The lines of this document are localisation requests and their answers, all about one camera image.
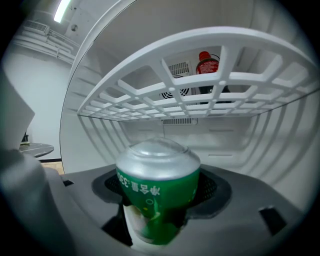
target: aluminum can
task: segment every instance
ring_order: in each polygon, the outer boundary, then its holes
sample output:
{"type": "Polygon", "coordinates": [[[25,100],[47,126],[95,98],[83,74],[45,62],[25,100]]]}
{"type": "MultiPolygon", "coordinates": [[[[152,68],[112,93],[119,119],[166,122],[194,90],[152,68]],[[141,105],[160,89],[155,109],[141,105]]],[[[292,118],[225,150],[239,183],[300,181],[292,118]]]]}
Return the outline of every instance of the aluminum can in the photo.
{"type": "Polygon", "coordinates": [[[143,241],[169,243],[183,226],[198,188],[200,159],[188,147],[155,137],[129,146],[116,160],[129,220],[143,241]]]}

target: ceiling light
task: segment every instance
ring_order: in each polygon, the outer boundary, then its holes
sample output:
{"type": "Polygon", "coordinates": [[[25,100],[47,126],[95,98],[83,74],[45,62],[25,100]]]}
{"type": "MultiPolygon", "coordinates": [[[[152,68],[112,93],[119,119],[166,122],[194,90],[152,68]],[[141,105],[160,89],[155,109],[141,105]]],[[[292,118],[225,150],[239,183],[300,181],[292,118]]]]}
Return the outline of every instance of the ceiling light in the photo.
{"type": "Polygon", "coordinates": [[[63,15],[65,14],[65,11],[69,5],[71,0],[61,0],[58,9],[56,10],[54,21],[55,22],[61,22],[63,15]]]}

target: shelf rack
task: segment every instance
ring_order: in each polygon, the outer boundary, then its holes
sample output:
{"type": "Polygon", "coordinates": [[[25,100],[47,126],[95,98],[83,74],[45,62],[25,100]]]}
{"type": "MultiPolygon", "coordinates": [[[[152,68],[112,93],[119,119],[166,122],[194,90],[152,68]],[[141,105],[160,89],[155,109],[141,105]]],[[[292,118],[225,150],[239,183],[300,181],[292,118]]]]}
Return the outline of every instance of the shelf rack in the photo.
{"type": "Polygon", "coordinates": [[[301,50],[270,34],[239,27],[193,29],[147,45],[106,74],[80,105],[77,114],[114,121],[164,120],[175,118],[252,117],[295,101],[319,88],[316,65],[301,50]],[[217,72],[173,78],[165,58],[176,53],[220,46],[217,72]],[[259,74],[234,72],[243,48],[274,54],[259,74]],[[161,82],[136,89],[123,78],[149,66],[161,82]],[[291,76],[282,78],[283,73],[291,76]],[[225,86],[250,86],[245,92],[222,93],[225,86]],[[183,96],[181,89],[213,86],[208,94],[183,96]],[[124,94],[106,93],[113,88],[124,94]],[[152,100],[170,92],[173,98],[152,100]]]}

